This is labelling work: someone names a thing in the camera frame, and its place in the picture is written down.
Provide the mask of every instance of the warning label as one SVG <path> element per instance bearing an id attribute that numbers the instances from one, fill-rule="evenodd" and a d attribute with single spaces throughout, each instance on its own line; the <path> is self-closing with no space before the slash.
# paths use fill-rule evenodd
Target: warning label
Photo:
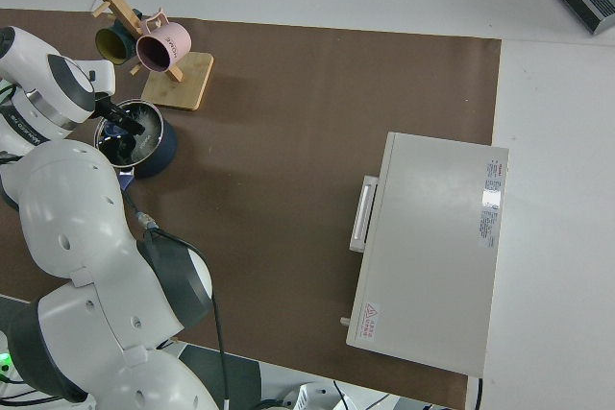
<path id="1" fill-rule="evenodd" d="M 381 306 L 376 302 L 365 302 L 363 304 L 361 322 L 358 326 L 358 338 L 360 340 L 374 341 L 380 312 Z"/>
<path id="2" fill-rule="evenodd" d="M 504 165 L 496 159 L 487 164 L 482 191 L 482 212 L 479 221 L 479 245 L 493 249 L 497 245 L 498 219 L 502 204 Z"/>

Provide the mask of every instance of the power cord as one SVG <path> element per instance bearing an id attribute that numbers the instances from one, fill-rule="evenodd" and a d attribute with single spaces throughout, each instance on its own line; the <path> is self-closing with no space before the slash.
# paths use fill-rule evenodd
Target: power cord
<path id="1" fill-rule="evenodd" d="M 382 396 L 381 398 L 379 398 L 378 400 L 376 400 L 374 403 L 372 403 L 371 405 L 369 405 L 368 407 L 365 408 L 365 410 L 371 410 L 372 408 L 374 408 L 376 405 L 379 405 L 383 400 L 385 400 L 386 398 L 388 398 L 390 396 L 390 394 L 387 394 L 385 396 Z"/>
<path id="2" fill-rule="evenodd" d="M 0 381 L 7 384 L 26 384 L 25 381 L 13 381 L 10 378 L 6 378 L 3 374 L 0 374 Z"/>
<path id="3" fill-rule="evenodd" d="M 344 402 L 344 408 L 348 410 L 348 404 L 346 403 L 346 399 L 344 398 L 344 394 L 342 393 L 342 390 L 339 389 L 339 386 L 337 386 L 337 381 L 333 380 L 333 386 L 335 386 L 335 389 L 337 390 L 337 393 L 341 397 L 342 402 Z"/>
<path id="4" fill-rule="evenodd" d="M 474 410 L 480 410 L 480 402 L 482 401 L 482 378 L 479 378 L 479 391 L 477 392 L 477 404 Z"/>
<path id="5" fill-rule="evenodd" d="M 160 229 L 160 227 L 158 226 L 154 218 L 152 218 L 147 213 L 144 213 L 138 209 L 138 207 L 135 205 L 135 202 L 133 202 L 133 199 L 131 198 L 127 190 L 123 189 L 122 195 L 124 196 L 126 203 L 135 213 L 136 219 L 143 226 L 146 233 L 149 233 L 150 235 L 157 234 L 161 237 L 164 237 L 169 240 L 173 240 L 181 245 L 188 247 L 190 250 L 192 250 L 193 252 L 199 255 L 199 257 L 203 260 L 206 267 L 208 268 L 209 273 L 211 274 L 208 261 L 205 258 L 205 255 L 199 249 L 197 249 L 194 245 L 190 244 L 189 242 L 186 242 L 185 240 L 181 239 L 180 237 L 173 235 L 169 232 L 166 232 L 165 230 Z M 229 405 L 231 401 L 230 399 L 231 393 L 229 389 L 229 373 L 227 369 L 226 352 L 224 348 L 224 339 L 223 339 L 223 334 L 222 334 L 222 320 L 220 318 L 220 308 L 218 306 L 215 293 L 211 295 L 211 303 L 213 304 L 213 317 L 215 320 L 215 329 L 216 329 L 216 333 L 218 336 L 218 348 L 220 349 L 220 366 L 222 368 L 222 380 L 224 383 L 224 410 L 229 410 Z"/>
<path id="6" fill-rule="evenodd" d="M 29 407 L 30 405 L 39 405 L 41 403 L 55 402 L 56 400 L 62 400 L 62 398 L 37 398 L 34 400 L 19 400 L 12 401 L 0 398 L 0 406 L 4 407 Z"/>
<path id="7" fill-rule="evenodd" d="M 12 98 L 12 96 L 17 91 L 17 85 L 16 84 L 12 84 L 12 85 L 9 85 L 9 86 L 5 86 L 4 88 L 2 88 L 0 90 L 0 95 L 5 93 L 7 90 L 10 90 L 9 94 L 7 96 L 5 96 L 4 99 L 0 101 L 0 103 L 4 103 L 6 100 L 9 100 L 9 99 Z"/>
<path id="8" fill-rule="evenodd" d="M 37 393 L 38 391 L 36 389 L 33 389 L 32 391 L 28 391 L 26 393 L 21 393 L 21 394 L 17 394 L 16 396 L 7 396 L 5 398 L 1 398 L 2 400 L 10 400 L 12 398 L 23 398 L 24 396 L 29 396 L 30 394 L 34 394 Z"/>

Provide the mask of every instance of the label sticker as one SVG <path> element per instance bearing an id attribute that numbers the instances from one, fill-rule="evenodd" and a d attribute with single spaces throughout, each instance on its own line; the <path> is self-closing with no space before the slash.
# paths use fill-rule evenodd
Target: label sticker
<path id="1" fill-rule="evenodd" d="M 363 304 L 361 322 L 358 325 L 358 338 L 360 340 L 374 341 L 380 312 L 381 306 L 376 302 L 365 302 Z"/>
<path id="2" fill-rule="evenodd" d="M 5 101 L 0 105 L 0 114 L 11 126 L 14 132 L 34 146 L 38 146 L 45 141 L 49 141 L 42 134 L 37 132 L 12 105 L 11 100 Z"/>
<path id="3" fill-rule="evenodd" d="M 502 205 L 502 182 L 504 165 L 492 159 L 487 163 L 484 189 L 482 190 L 482 211 L 479 221 L 479 245 L 493 249 L 498 244 L 497 225 Z"/>

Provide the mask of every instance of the wooden mug stand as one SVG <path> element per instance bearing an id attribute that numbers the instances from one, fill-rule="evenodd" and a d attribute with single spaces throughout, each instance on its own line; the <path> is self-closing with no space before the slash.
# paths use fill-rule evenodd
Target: wooden mug stand
<path id="1" fill-rule="evenodd" d="M 92 12 L 94 16 L 110 9 L 135 39 L 142 36 L 140 20 L 125 0 L 102 1 L 103 4 Z M 136 74 L 140 66 L 135 66 L 131 74 Z M 212 66 L 211 54 L 189 52 L 167 71 L 150 72 L 141 98 L 167 108 L 196 110 L 203 99 Z"/>

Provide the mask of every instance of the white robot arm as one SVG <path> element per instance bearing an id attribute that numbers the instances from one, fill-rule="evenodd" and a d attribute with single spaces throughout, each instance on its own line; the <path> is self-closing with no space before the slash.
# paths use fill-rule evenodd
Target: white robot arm
<path id="1" fill-rule="evenodd" d="M 97 91 L 115 91 L 110 61 L 65 58 L 14 26 L 0 28 L 0 78 L 16 85 L 0 99 L 0 151 L 16 156 L 67 137 L 94 112 Z"/>
<path id="2" fill-rule="evenodd" d="M 115 172 L 92 146 L 49 141 L 0 167 L 35 263 L 70 279 L 31 303 L 8 332 L 22 379 L 51 396 L 98 410 L 211 410 L 215 403 L 182 362 L 156 345 L 208 313 L 203 260 L 153 232 L 137 242 Z"/>

